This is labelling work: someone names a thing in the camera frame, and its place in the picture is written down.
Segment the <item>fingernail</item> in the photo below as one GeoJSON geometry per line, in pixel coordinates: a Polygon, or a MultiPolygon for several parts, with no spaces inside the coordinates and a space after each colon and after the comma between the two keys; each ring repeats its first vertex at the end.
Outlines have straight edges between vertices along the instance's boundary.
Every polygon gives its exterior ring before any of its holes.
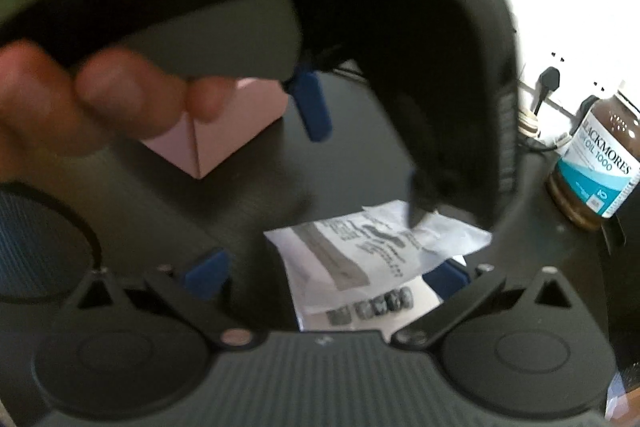
{"type": "Polygon", "coordinates": [[[0,84],[0,112],[17,121],[44,121],[51,114],[52,93],[36,76],[9,73],[0,84]]]}
{"type": "Polygon", "coordinates": [[[135,77],[120,67],[92,76],[82,85],[79,96],[101,116],[119,122],[137,117],[144,103],[135,77]]]}

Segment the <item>supplement bottle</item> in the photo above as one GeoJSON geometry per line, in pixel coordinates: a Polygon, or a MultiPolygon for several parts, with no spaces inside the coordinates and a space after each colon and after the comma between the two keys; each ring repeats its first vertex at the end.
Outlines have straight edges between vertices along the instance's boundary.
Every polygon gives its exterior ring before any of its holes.
{"type": "Polygon", "coordinates": [[[594,103],[546,181],[560,210],[582,229],[597,230],[640,180],[639,106],[636,82],[594,103]]]}

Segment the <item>bottle label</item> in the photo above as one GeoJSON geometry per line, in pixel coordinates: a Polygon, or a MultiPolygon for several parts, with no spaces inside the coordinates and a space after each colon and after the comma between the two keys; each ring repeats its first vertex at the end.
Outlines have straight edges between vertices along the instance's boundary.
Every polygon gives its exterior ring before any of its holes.
{"type": "Polygon", "coordinates": [[[567,184],[593,212],[611,217],[640,180],[640,162],[587,113],[558,162],[567,184]]]}

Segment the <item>crumpled plastic packet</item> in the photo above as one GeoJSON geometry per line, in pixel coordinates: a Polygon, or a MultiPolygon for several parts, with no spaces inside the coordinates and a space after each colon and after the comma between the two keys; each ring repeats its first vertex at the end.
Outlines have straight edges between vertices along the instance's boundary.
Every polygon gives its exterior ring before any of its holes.
{"type": "Polygon", "coordinates": [[[265,232],[303,285],[296,289],[296,306],[314,314],[372,299],[491,242],[490,232],[437,213],[409,230],[407,208],[404,201],[390,201],[265,232]]]}

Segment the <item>black table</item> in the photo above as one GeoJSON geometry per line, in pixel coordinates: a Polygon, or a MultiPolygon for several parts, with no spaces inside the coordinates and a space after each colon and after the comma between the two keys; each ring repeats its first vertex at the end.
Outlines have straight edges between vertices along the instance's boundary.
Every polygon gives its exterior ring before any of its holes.
{"type": "MultiPolygon", "coordinates": [[[[281,314],[264,230],[406,198],[411,163],[363,85],[329,75],[324,90],[334,136],[310,143],[289,109],[250,144],[197,181],[143,145],[121,140],[81,160],[43,157],[30,182],[70,204],[94,228],[107,266],[136,274],[161,263],[180,265],[215,246],[232,255],[233,312],[249,326],[278,328],[281,314]]],[[[520,196],[492,245],[467,258],[491,263],[512,287],[542,266],[559,267],[601,327],[607,308],[600,243],[572,227],[546,195],[553,158],[524,158],[520,196]]],[[[3,319],[0,396],[19,425],[44,410],[29,359],[56,306],[22,307],[3,319]]]]}

